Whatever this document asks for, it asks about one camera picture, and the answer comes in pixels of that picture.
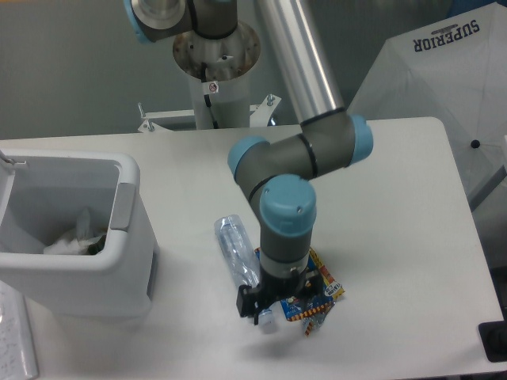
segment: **plastic bottle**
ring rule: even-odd
[[[239,216],[229,215],[215,222],[215,235],[219,240],[223,257],[234,280],[236,289],[241,285],[256,287],[259,284],[260,264],[255,256],[245,227]],[[259,326],[270,332],[274,325],[273,312],[262,310],[259,314]]]

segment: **metal bracket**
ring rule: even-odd
[[[276,107],[282,101],[281,97],[269,94],[260,104],[250,106],[250,127],[266,127],[268,125],[276,125],[273,113]],[[190,124],[195,122],[195,116],[192,109],[184,109],[181,111],[165,111],[165,112],[144,112],[143,105],[137,104],[139,114],[143,123],[139,126],[139,132],[158,132],[167,131],[167,128],[156,124],[157,122],[164,125],[174,124]]]
[[[0,161],[5,162],[6,164],[9,164],[9,165],[12,165],[12,166],[14,166],[14,165],[25,165],[26,164],[26,161],[16,161],[13,158],[7,157],[2,152],[2,150],[0,150]]]

